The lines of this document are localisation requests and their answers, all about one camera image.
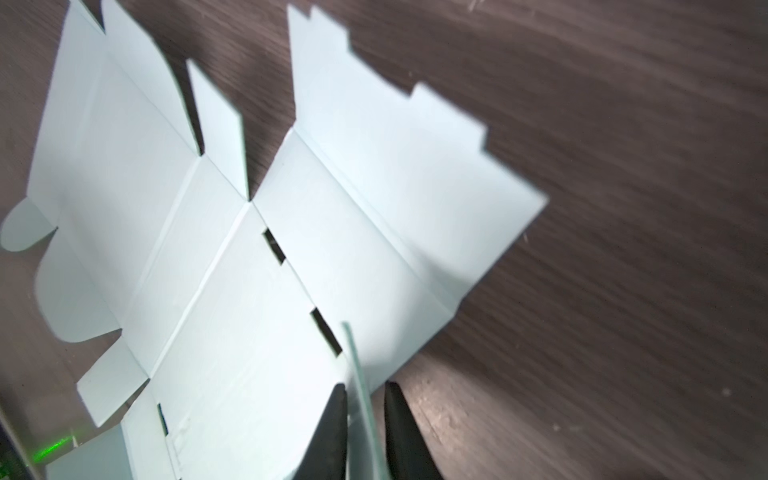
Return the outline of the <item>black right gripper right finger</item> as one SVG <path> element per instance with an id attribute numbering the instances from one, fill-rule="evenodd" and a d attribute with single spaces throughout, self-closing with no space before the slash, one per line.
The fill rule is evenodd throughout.
<path id="1" fill-rule="evenodd" d="M 384 393 L 387 465 L 392 479 L 443 480 L 398 383 Z"/>

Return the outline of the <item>light blue paper box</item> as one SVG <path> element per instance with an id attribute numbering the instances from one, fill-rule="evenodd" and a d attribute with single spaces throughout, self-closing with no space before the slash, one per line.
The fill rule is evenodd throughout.
<path id="1" fill-rule="evenodd" d="M 51 479 L 293 479 L 333 387 L 345 479 L 390 471 L 370 402 L 455 316 L 547 196 L 425 84 L 403 93 L 321 9 L 289 7 L 295 120 L 256 192 L 240 113 L 194 63 L 200 129 L 117 2 L 65 18 L 25 198 L 2 247 L 48 248 L 62 341 L 117 332 L 77 391 L 120 423 Z"/>

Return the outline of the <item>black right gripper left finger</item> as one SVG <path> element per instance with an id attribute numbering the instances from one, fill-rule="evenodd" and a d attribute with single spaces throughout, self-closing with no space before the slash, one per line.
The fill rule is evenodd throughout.
<path id="1" fill-rule="evenodd" d="M 295 471 L 294 480 L 344 480 L 347 467 L 348 395 L 336 384 Z"/>

